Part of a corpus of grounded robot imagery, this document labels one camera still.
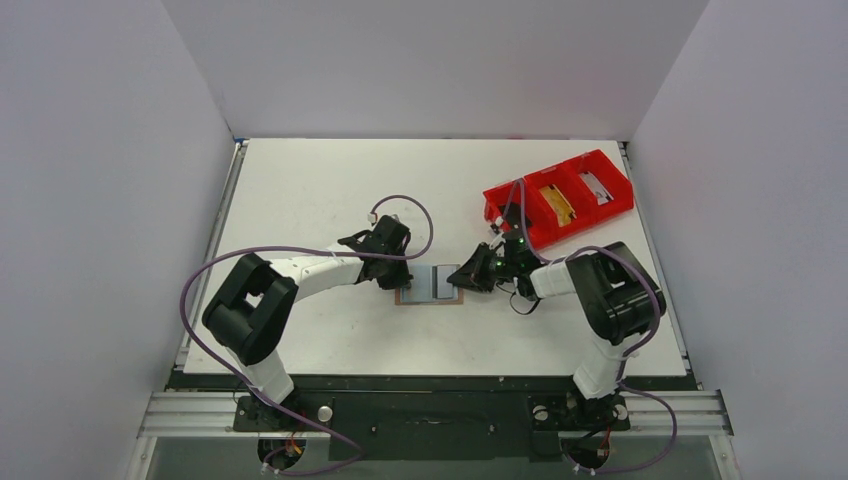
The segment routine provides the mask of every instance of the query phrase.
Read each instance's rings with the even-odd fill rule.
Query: wire
[[[301,410],[300,414],[301,414],[301,415],[303,415],[303,416],[306,416],[306,412],[304,412],[303,410]],[[297,442],[295,442],[295,441],[294,441],[294,436],[295,436],[295,434],[296,434],[296,433],[300,430],[300,428],[301,428],[301,427],[303,427],[303,424],[302,424],[302,423],[298,423],[298,424],[297,424],[297,427],[295,427],[295,428],[292,430],[292,434],[289,436],[289,439],[288,439],[288,441],[287,441],[287,443],[288,443],[289,445],[291,445],[292,449],[293,449],[295,452],[297,452],[297,454],[298,454],[298,455],[303,455],[303,451],[300,449],[300,447],[298,447],[298,446],[297,446]]]
[[[515,308],[515,305],[512,304],[512,299],[515,298],[515,294],[516,294],[516,292],[512,292],[512,295],[509,296],[509,306],[512,308],[513,312],[515,312],[519,315],[530,315],[531,313],[535,312],[536,307],[539,306],[539,302],[542,301],[541,299],[536,299],[536,301],[533,302],[533,306],[530,307],[530,310],[527,310],[526,312],[521,312],[517,308]]]
[[[235,403],[236,405],[238,405],[238,400],[236,400],[236,392],[238,392],[238,387],[240,385],[244,385],[244,382],[239,381],[239,383],[236,384],[235,388],[233,388],[233,403]]]
[[[662,451],[659,454],[657,454],[657,456],[655,456],[654,458],[647,460],[645,462],[642,462],[640,464],[637,464],[637,465],[629,466],[629,467],[612,467],[612,468],[605,468],[603,470],[601,470],[601,469],[595,470],[595,473],[598,474],[598,475],[606,475],[606,474],[611,474],[611,473],[629,473],[629,472],[635,472],[637,470],[643,470],[645,468],[648,468],[651,465],[653,465],[653,464],[659,462],[660,460],[662,460],[663,458],[665,458],[666,455],[668,455],[669,452],[671,452],[672,447],[674,447],[674,443],[677,441],[677,415],[674,414],[674,409],[671,408],[671,405],[669,405],[668,402],[666,402],[665,400],[663,400],[662,398],[660,398],[656,395],[653,395],[653,394],[648,393],[648,392],[643,392],[641,390],[636,390],[635,388],[630,388],[626,385],[619,384],[619,387],[621,387],[621,389],[624,390],[625,392],[630,392],[630,393],[633,393],[633,394],[636,394],[636,395],[639,395],[639,396],[642,396],[642,397],[645,397],[645,398],[650,398],[651,400],[656,400],[663,407],[665,407],[665,409],[668,410],[668,414],[671,415],[671,438],[668,440],[668,443],[666,443],[665,448],[663,448]],[[568,455],[567,452],[565,454],[565,457],[568,458],[568,460],[575,466],[575,468],[577,470],[579,470],[581,472],[587,472],[587,473],[592,472],[592,469],[586,468],[586,467],[578,464],[576,461],[574,461],[574,459],[571,458],[571,456]]]
[[[509,191],[509,196],[508,196],[507,201],[506,201],[507,202],[506,207],[504,207],[503,217],[504,218],[506,217],[506,212],[509,210],[509,205],[512,202],[512,197],[515,194],[516,187],[519,189],[519,192],[520,192],[520,195],[521,195],[521,202],[519,203],[519,205],[521,207],[521,228],[524,231],[524,237],[527,240],[527,247],[530,249],[531,252],[533,252],[533,255],[535,255],[536,258],[538,258],[540,262],[542,262],[544,264],[550,263],[550,260],[544,258],[541,254],[539,254],[539,252],[535,249],[535,247],[533,247],[533,243],[530,241],[530,234],[527,231],[527,219],[526,219],[526,216],[525,216],[525,198],[524,198],[525,192],[524,192],[524,179],[523,178],[519,178],[518,180],[513,182],[512,188]],[[638,464],[638,465],[634,465],[632,467],[619,467],[619,468],[610,468],[610,469],[605,469],[605,470],[601,470],[601,471],[596,471],[597,473],[634,472],[634,471],[637,471],[637,470],[642,470],[643,468],[650,467],[651,465],[653,465],[653,464],[659,462],[660,460],[662,460],[663,458],[665,458],[665,456],[668,455],[668,453],[671,451],[672,447],[674,447],[674,443],[677,441],[677,416],[674,414],[674,409],[671,408],[671,405],[669,405],[668,402],[666,402],[665,400],[663,400],[662,398],[660,398],[656,395],[650,394],[648,392],[643,392],[641,390],[636,390],[636,389],[630,388],[630,387],[624,385],[624,383],[622,383],[622,379],[624,378],[624,367],[625,367],[625,364],[627,363],[627,358],[630,357],[630,355],[633,354],[633,352],[635,352],[636,350],[638,350],[639,348],[644,346],[646,343],[650,342],[651,339],[654,338],[654,335],[657,334],[657,330],[659,330],[659,326],[660,326],[660,320],[662,318],[662,313],[661,313],[662,310],[660,309],[659,299],[657,298],[656,293],[654,292],[654,290],[651,288],[650,284],[648,283],[648,279],[645,278],[645,276],[642,275],[636,269],[636,267],[631,265],[630,262],[628,262],[625,259],[621,258],[620,256],[616,255],[615,253],[609,251],[608,249],[603,248],[603,247],[595,247],[595,246],[583,247],[583,248],[578,249],[577,251],[575,251],[571,255],[568,255],[567,257],[565,257],[565,261],[572,260],[574,258],[577,258],[579,255],[582,255],[583,253],[590,252],[590,251],[594,251],[594,252],[598,252],[598,253],[601,253],[603,255],[606,255],[607,257],[611,258],[612,260],[618,262],[618,264],[620,264],[625,270],[627,270],[627,272],[629,274],[631,274],[639,282],[639,284],[645,290],[645,293],[648,294],[648,297],[651,300],[651,306],[654,309],[654,318],[651,320],[651,323],[648,326],[647,334],[644,335],[632,347],[630,347],[630,348],[628,348],[627,350],[624,351],[624,354],[623,354],[624,360],[621,361],[621,364],[618,367],[618,372],[616,373],[615,380],[616,380],[616,383],[618,383],[618,386],[621,390],[626,391],[626,392],[630,392],[630,393],[633,393],[633,394],[636,394],[636,395],[640,395],[642,397],[646,397],[646,398],[656,400],[657,402],[662,404],[662,406],[665,407],[666,410],[668,410],[669,415],[671,415],[671,438],[669,439],[668,444],[662,450],[662,452],[660,452],[656,457],[652,458],[651,460],[648,460],[648,461],[641,463],[641,464]],[[571,460],[572,463],[576,463],[576,462],[574,462],[574,460],[568,454],[566,454],[566,457],[569,460]],[[586,472],[592,472],[593,471],[593,470],[590,470],[590,469],[586,469],[585,467],[582,467],[579,464],[577,464],[577,467],[578,467],[578,469],[582,469],[583,471],[586,471]]]
[[[612,430],[607,433],[607,458],[612,455]]]
[[[380,205],[382,205],[383,203],[385,203],[389,200],[393,200],[393,199],[402,199],[402,200],[407,200],[407,201],[414,203],[416,206],[418,206],[418,208],[421,209],[421,211],[424,213],[424,216],[427,218],[427,226],[429,227],[429,230],[430,230],[430,237],[427,239],[427,244],[424,245],[424,248],[422,248],[421,251],[419,251],[418,253],[412,254],[412,255],[384,255],[384,254],[379,254],[379,253],[329,252],[327,250],[315,250],[315,249],[311,249],[311,248],[290,247],[290,246],[270,246],[269,245],[269,246],[243,248],[241,250],[235,250],[235,251],[232,251],[232,252],[229,252],[229,253],[225,253],[225,254],[223,254],[219,257],[213,258],[212,260],[209,260],[208,262],[201,265],[200,268],[198,268],[194,273],[189,275],[188,280],[186,280],[185,284],[183,285],[183,289],[180,292],[180,321],[183,324],[183,328],[185,328],[186,332],[188,332],[188,336],[191,337],[191,340],[195,344],[197,344],[197,346],[200,347],[204,352],[206,352],[207,355],[209,355],[210,357],[215,359],[218,363],[220,363],[221,365],[226,367],[227,370],[231,371],[233,373],[233,375],[235,375],[239,380],[243,381],[245,383],[245,385],[248,386],[248,388],[251,388],[252,385],[250,383],[250,379],[248,379],[238,368],[233,366],[230,362],[228,362],[223,357],[221,357],[220,355],[215,353],[212,350],[212,348],[209,347],[209,345],[207,345],[203,340],[200,339],[200,337],[197,335],[197,332],[195,332],[194,329],[191,327],[191,322],[189,322],[189,320],[188,320],[188,312],[187,312],[187,308],[186,308],[186,299],[188,298],[188,294],[189,294],[189,291],[191,290],[191,286],[194,284],[194,281],[197,280],[197,277],[199,277],[201,274],[203,274],[203,272],[205,272],[207,269],[209,269],[213,265],[220,263],[224,260],[227,260],[227,259],[230,259],[230,258],[233,258],[233,257],[238,257],[238,256],[241,256],[241,255],[246,255],[248,253],[259,253],[259,252],[294,252],[294,253],[302,253],[302,254],[306,254],[306,255],[316,255],[316,256],[321,256],[321,257],[330,257],[330,256],[335,255],[337,257],[379,258],[379,259],[384,259],[384,260],[413,260],[413,259],[416,259],[416,258],[424,255],[425,253],[427,253],[427,250],[429,250],[430,246],[433,244],[433,219],[432,219],[432,217],[430,217],[430,212],[427,211],[427,209],[424,207],[424,205],[421,204],[421,202],[419,202],[418,200],[415,200],[414,198],[409,197],[407,195],[389,195],[388,197],[385,197],[385,198],[381,199],[380,201],[378,201],[371,208],[371,213],[376,214],[376,210],[377,210],[378,207],[380,207]],[[324,425],[321,425],[320,423],[313,422],[312,420],[304,417],[303,415],[299,415],[299,414],[293,412],[292,410],[280,405],[279,403],[274,402],[273,400],[271,400],[270,397],[265,395],[265,393],[263,393],[258,388],[257,389],[251,388],[251,390],[253,391],[253,394],[257,398],[262,400],[265,404],[279,410],[280,412],[294,418],[295,420],[298,420],[298,421],[308,425],[309,427],[312,427],[312,428],[314,428],[318,431],[329,434],[331,437],[334,437],[337,440],[350,445],[351,447],[353,447],[358,452],[356,455],[354,455],[353,457],[351,457],[347,460],[343,460],[343,461],[335,463],[335,464],[331,464],[331,465],[327,465],[327,466],[324,466],[324,467],[321,467],[321,468],[317,468],[315,470],[309,470],[309,471],[305,471],[305,472],[282,471],[282,472],[280,472],[281,475],[302,477],[302,476],[317,475],[317,474],[320,474],[320,473],[332,472],[334,470],[337,470],[341,467],[344,467],[346,465],[350,465],[351,463],[354,463],[354,462],[360,460],[365,455],[365,450],[361,446],[359,446],[359,444],[357,444],[356,442],[354,442],[350,438],[342,435],[341,433],[339,433],[335,430],[327,428]]]
[[[604,439],[601,441],[601,444],[598,445],[598,449],[601,449],[605,443],[609,442],[610,434],[612,434],[612,426],[607,427],[607,434],[604,435]]]
[[[515,294],[515,290],[507,290],[507,289],[503,288],[500,284],[495,284],[495,287],[497,287],[498,290],[500,290],[502,292],[509,293],[509,294],[512,294],[512,295]]]
[[[524,231],[525,238],[527,239],[527,248],[529,248],[530,251],[533,252],[533,255],[535,255],[536,258],[538,258],[539,261],[542,262],[543,264],[551,263],[550,260],[543,257],[536,250],[536,248],[533,246],[533,242],[530,241],[530,233],[527,230],[527,218],[526,218],[526,215],[525,215],[525,198],[524,198],[525,197],[525,192],[524,192],[525,187],[524,187],[524,179],[523,178],[519,178],[518,180],[513,182],[512,188],[509,190],[509,195],[508,195],[507,200],[506,200],[506,207],[504,207],[503,217],[505,218],[506,213],[509,211],[509,206],[512,203],[512,197],[515,195],[515,189],[516,188],[518,188],[519,193],[521,195],[521,201],[519,203],[519,206],[521,208],[521,228]],[[636,281],[639,282],[639,285],[641,285],[642,288],[645,290],[645,292],[648,294],[648,297],[651,300],[651,306],[653,306],[653,308],[654,308],[654,318],[651,321],[651,324],[648,326],[647,334],[645,336],[643,336],[638,342],[636,342],[632,347],[630,347],[630,348],[628,348],[627,350],[624,351],[623,356],[624,356],[625,360],[623,360],[621,362],[621,365],[618,368],[618,373],[616,374],[616,378],[615,378],[616,382],[620,382],[621,379],[624,377],[624,366],[625,366],[625,362],[627,361],[626,359],[633,352],[635,352],[636,350],[638,350],[639,348],[644,346],[646,343],[650,342],[651,339],[654,338],[654,335],[657,334],[657,330],[659,330],[659,326],[660,326],[660,319],[662,317],[662,315],[660,314],[660,312],[661,312],[660,302],[659,302],[659,299],[657,298],[656,293],[654,292],[654,290],[651,288],[650,284],[648,283],[648,279],[646,279],[645,276],[642,275],[636,269],[636,267],[631,265],[630,262],[621,258],[620,256],[616,255],[615,253],[609,251],[606,248],[595,247],[595,246],[583,247],[583,248],[578,249],[577,251],[575,251],[571,255],[564,257],[564,260],[572,260],[574,258],[577,258],[577,256],[579,256],[579,255],[581,255],[585,252],[590,252],[590,251],[594,251],[594,252],[598,252],[598,253],[601,253],[603,255],[606,255],[607,257],[611,258],[612,260],[614,260],[618,264],[620,264],[625,270],[627,270],[627,272],[630,275],[632,275],[633,278],[636,279]]]

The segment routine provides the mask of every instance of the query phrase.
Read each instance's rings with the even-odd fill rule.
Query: white table
[[[378,199],[403,193],[429,209],[436,229],[432,248],[414,262],[463,263],[492,238],[482,218],[483,190],[596,148],[625,171],[613,141],[252,139],[217,251],[265,244],[324,248],[368,228],[366,213]],[[407,251],[421,248],[427,225],[414,205],[395,200],[379,213],[398,214],[413,232]],[[636,209],[544,254],[555,258],[618,240],[656,278]],[[203,307],[234,262],[213,268]],[[339,287],[295,305],[279,349],[294,374],[572,375],[591,331],[576,296],[546,299],[526,317],[509,308],[508,297],[498,290],[466,292],[459,306],[396,306],[394,292],[375,282]],[[227,355],[201,322],[196,328]],[[194,344],[184,371],[226,373]],[[627,374],[685,374],[668,315],[627,364]]]

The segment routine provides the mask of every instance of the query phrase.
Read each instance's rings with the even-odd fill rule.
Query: purple cable
[[[653,395],[651,393],[648,393],[648,392],[636,390],[635,388],[630,388],[630,387],[625,386],[623,384],[619,384],[618,386],[621,387],[621,389],[624,390],[625,392],[630,392],[630,393],[633,393],[633,394],[636,394],[636,395],[639,395],[639,396],[642,396],[642,397],[645,397],[645,398],[650,398],[651,400],[656,400],[663,407],[665,407],[665,409],[668,410],[669,415],[671,415],[671,438],[668,440],[668,443],[665,445],[665,448],[663,448],[663,450],[657,456],[655,456],[654,458],[647,460],[645,462],[642,462],[638,465],[632,465],[632,466],[629,466],[629,467],[611,467],[611,468],[604,468],[603,470],[595,470],[595,474],[597,474],[597,475],[607,475],[607,474],[612,474],[612,473],[629,473],[629,472],[635,472],[637,470],[642,470],[642,469],[648,468],[651,465],[654,465],[655,463],[657,463],[660,460],[662,460],[663,458],[665,458],[666,455],[668,455],[669,452],[671,452],[672,447],[674,447],[674,443],[677,441],[677,415],[674,414],[674,409],[671,408],[671,405],[669,405],[668,402],[666,402],[662,398],[660,398],[656,395]],[[586,467],[580,465],[579,463],[577,463],[576,461],[574,461],[574,459],[571,458],[571,456],[568,454],[568,452],[565,452],[565,458],[567,458],[571,462],[571,464],[574,465],[575,467],[577,467],[577,469],[580,470],[581,472],[587,472],[587,473],[592,472],[592,469],[586,468]]]
[[[542,262],[543,264],[551,263],[550,260],[543,257],[536,250],[536,248],[533,247],[533,242],[530,241],[530,235],[529,235],[529,233],[527,233],[527,219],[526,219],[526,216],[524,215],[525,199],[524,199],[524,179],[523,178],[519,178],[518,180],[516,180],[515,182],[512,183],[512,188],[510,189],[509,195],[507,196],[506,207],[504,207],[504,213],[503,213],[502,216],[505,217],[507,212],[509,211],[509,205],[510,205],[510,202],[512,201],[513,195],[515,194],[515,188],[516,187],[519,188],[520,195],[521,195],[521,203],[519,203],[519,206],[521,207],[521,228],[525,232],[525,236],[527,237],[527,247],[530,249],[531,252],[533,252],[533,255],[535,255],[536,258],[538,258],[540,262]],[[631,265],[630,262],[628,262],[627,260],[625,260],[625,259],[621,258],[620,256],[616,255],[615,253],[607,250],[606,248],[594,247],[594,246],[583,247],[583,248],[577,250],[576,252],[572,253],[568,257],[561,257],[561,258],[558,258],[557,260],[561,260],[561,259],[563,261],[571,260],[571,259],[576,258],[578,255],[580,255],[584,252],[589,252],[589,251],[598,252],[598,253],[601,253],[603,255],[606,255],[607,257],[613,259],[614,261],[618,262],[622,267],[624,267],[624,269],[627,270],[628,273],[633,275],[633,278],[635,278],[636,281],[639,282],[639,285],[641,285],[642,288],[645,289],[645,292],[647,292],[648,297],[651,300],[651,305],[654,307],[654,318],[651,320],[651,324],[648,326],[648,334],[645,335],[638,342],[636,342],[635,345],[633,345],[632,347],[630,347],[630,348],[628,348],[627,350],[624,351],[624,357],[626,359],[633,352],[635,352],[636,350],[638,350],[639,348],[644,346],[646,343],[650,342],[651,339],[654,338],[654,335],[657,334],[657,330],[659,329],[659,326],[660,326],[660,318],[662,317],[662,315],[660,314],[659,299],[657,299],[657,295],[654,293],[654,290],[651,288],[650,284],[648,283],[648,279],[646,279],[644,275],[642,275],[638,270],[636,270],[636,267]],[[619,367],[618,373],[616,374],[616,378],[615,378],[616,382],[621,381],[621,378],[624,376],[625,363],[626,363],[626,360],[621,362],[621,366]]]
[[[189,290],[191,290],[191,286],[194,283],[194,281],[197,279],[197,277],[199,277],[204,271],[206,271],[207,269],[209,269],[213,265],[220,263],[224,260],[233,258],[233,257],[238,257],[238,256],[241,256],[241,255],[247,255],[248,253],[294,252],[294,253],[304,253],[304,254],[307,254],[307,255],[315,255],[315,256],[321,256],[321,257],[336,256],[336,257],[381,258],[381,259],[384,259],[384,260],[413,260],[413,259],[416,259],[416,258],[424,255],[425,253],[427,253],[427,250],[429,250],[430,246],[433,244],[433,235],[434,235],[434,233],[433,233],[433,219],[430,217],[430,212],[427,211],[427,209],[424,207],[424,205],[421,204],[421,202],[419,202],[418,200],[415,200],[412,197],[406,196],[406,195],[389,195],[388,197],[383,198],[382,200],[377,202],[374,205],[374,207],[371,208],[371,213],[376,213],[377,207],[379,207],[383,203],[385,203],[389,200],[393,200],[393,199],[408,200],[408,201],[414,203],[416,206],[418,206],[418,208],[421,209],[421,211],[424,213],[424,216],[427,217],[427,225],[430,229],[430,237],[427,239],[427,244],[424,245],[424,248],[422,248],[421,251],[419,251],[418,253],[415,253],[415,254],[412,254],[412,255],[383,255],[383,254],[379,254],[379,253],[357,253],[357,252],[332,252],[331,253],[327,250],[315,250],[315,249],[311,249],[311,248],[289,247],[289,246],[260,246],[260,247],[243,248],[241,250],[236,250],[236,251],[233,251],[233,252],[225,253],[225,254],[221,255],[220,257],[213,258],[212,260],[209,260],[208,262],[201,265],[200,268],[198,268],[194,273],[192,273],[188,277],[188,280],[186,280],[185,285],[183,285],[182,292],[180,292],[180,320],[182,321],[183,327],[186,329],[186,332],[188,332],[188,336],[191,337],[192,341],[195,344],[197,344],[197,346],[199,346],[204,352],[206,352],[210,357],[215,359],[218,363],[220,363],[221,365],[226,367],[227,370],[231,371],[233,373],[233,375],[235,375],[239,380],[244,382],[244,384],[248,386],[248,388],[254,393],[254,395],[256,395],[256,397],[259,398],[260,400],[262,400],[262,402],[264,402],[265,404],[274,407],[275,409],[283,412],[284,414],[288,415],[289,417],[292,417],[295,420],[297,420],[297,421],[299,421],[299,422],[301,422],[305,425],[308,425],[308,426],[310,426],[310,427],[312,427],[316,430],[319,430],[321,432],[327,433],[331,437],[337,438],[338,440],[350,445],[351,447],[356,449],[357,452],[359,452],[358,454],[354,455],[353,457],[351,457],[347,460],[344,460],[344,461],[341,461],[339,463],[335,463],[335,464],[332,464],[332,465],[327,465],[327,466],[324,466],[324,467],[321,467],[321,468],[317,468],[315,470],[309,470],[309,471],[306,471],[306,472],[287,472],[285,470],[282,470],[282,471],[280,471],[280,474],[283,475],[283,476],[303,477],[303,476],[317,475],[317,474],[320,474],[320,473],[331,472],[331,471],[337,470],[341,467],[344,467],[346,465],[350,465],[351,463],[354,463],[354,462],[360,460],[365,455],[365,451],[363,450],[362,447],[359,446],[359,444],[357,444],[356,442],[354,442],[350,438],[342,435],[341,433],[336,432],[335,430],[332,430],[330,428],[327,428],[327,427],[321,425],[320,423],[314,422],[314,421],[312,421],[312,420],[310,420],[310,419],[308,419],[308,418],[306,418],[302,415],[299,415],[296,412],[289,410],[288,408],[280,405],[279,403],[274,402],[273,400],[271,400],[271,398],[269,398],[267,395],[265,395],[263,392],[259,391],[258,389],[251,388],[252,385],[251,385],[250,379],[248,379],[241,371],[239,371],[238,368],[233,366],[230,362],[228,362],[223,357],[221,357],[220,355],[218,355],[214,351],[212,351],[212,349],[209,347],[209,345],[206,345],[206,343],[204,343],[203,340],[201,340],[200,337],[197,336],[197,333],[195,333],[195,331],[191,328],[191,323],[188,320],[188,313],[186,311],[186,299],[188,297],[188,292],[189,292]],[[273,459],[273,455],[275,455],[276,453],[279,453],[278,450],[279,449],[271,452],[271,454],[269,454],[269,456],[266,456],[265,457],[265,463],[270,463],[270,462],[268,462],[268,460]]]
[[[527,219],[526,219],[526,216],[524,214],[524,212],[525,212],[525,210],[524,210],[525,199],[524,199],[524,179],[523,178],[519,178],[518,180],[513,182],[512,188],[510,189],[509,195],[507,196],[506,207],[504,207],[504,213],[503,213],[502,216],[505,218],[507,211],[509,211],[509,205],[510,205],[510,202],[512,201],[512,196],[515,194],[515,188],[516,187],[518,187],[518,189],[520,191],[520,195],[521,195],[521,203],[519,204],[520,207],[521,207],[521,228],[525,232],[525,236],[526,236],[526,239],[527,239],[527,247],[530,249],[531,252],[533,252],[533,255],[535,255],[536,258],[538,258],[540,262],[542,262],[543,264],[549,264],[549,263],[551,263],[551,261],[546,259],[545,257],[543,257],[533,247],[533,242],[530,241],[530,235],[527,231]],[[668,444],[666,445],[665,449],[663,449],[663,451],[660,452],[659,455],[657,455],[656,457],[654,457],[651,460],[648,460],[644,463],[641,463],[639,465],[635,465],[635,466],[632,466],[632,467],[619,467],[619,468],[611,468],[611,469],[602,470],[602,471],[596,471],[597,473],[633,472],[633,471],[636,471],[636,470],[641,470],[643,468],[650,467],[651,465],[653,465],[653,464],[659,462],[660,460],[662,460],[663,458],[665,458],[665,456],[668,455],[668,453],[671,451],[672,447],[674,447],[674,443],[677,441],[677,416],[674,414],[674,410],[671,408],[671,405],[669,405],[665,400],[663,400],[660,397],[652,395],[648,392],[643,392],[641,390],[635,390],[633,388],[630,388],[630,387],[624,385],[624,383],[622,382],[622,377],[624,377],[624,367],[627,363],[627,358],[633,352],[635,352],[636,350],[638,350],[639,348],[644,346],[646,343],[650,342],[651,339],[654,338],[654,336],[657,334],[657,330],[659,330],[660,319],[662,317],[662,314],[660,313],[661,312],[660,302],[659,302],[659,299],[657,298],[656,293],[654,293],[654,290],[651,288],[650,284],[648,283],[648,279],[645,278],[645,276],[642,275],[638,270],[636,270],[636,267],[631,265],[630,262],[621,258],[619,255],[616,255],[615,253],[611,252],[610,250],[607,250],[606,248],[595,247],[595,246],[583,247],[583,248],[578,249],[577,251],[575,251],[571,255],[568,255],[567,257],[561,257],[561,258],[554,260],[554,262],[556,262],[557,260],[563,260],[563,261],[572,260],[574,258],[577,258],[577,256],[579,256],[579,255],[581,255],[585,252],[590,252],[590,251],[591,252],[598,252],[598,253],[601,253],[603,255],[606,255],[607,257],[613,259],[614,261],[618,262],[618,264],[620,264],[622,267],[624,267],[624,269],[627,270],[627,272],[630,273],[636,279],[636,281],[639,282],[639,285],[641,285],[642,288],[645,289],[645,292],[648,294],[648,297],[651,300],[651,306],[654,309],[654,318],[651,319],[651,324],[648,326],[647,335],[642,337],[632,347],[630,347],[630,348],[628,348],[627,350],[624,351],[624,354],[623,354],[624,360],[621,361],[621,364],[618,367],[618,373],[616,374],[615,381],[616,381],[616,383],[618,383],[619,388],[621,388],[622,390],[634,393],[636,395],[641,395],[641,396],[646,397],[646,398],[651,398],[653,400],[656,400],[657,402],[661,403],[662,406],[664,406],[666,408],[666,410],[668,410],[668,413],[671,415],[671,439],[669,439]],[[565,456],[568,457],[568,459],[571,460],[572,463],[575,463],[574,460],[572,460],[571,457],[568,456],[568,454],[566,454]],[[586,471],[586,472],[591,471],[591,470],[586,469],[585,467],[582,467],[582,466],[580,466],[580,468],[583,469],[583,471]]]

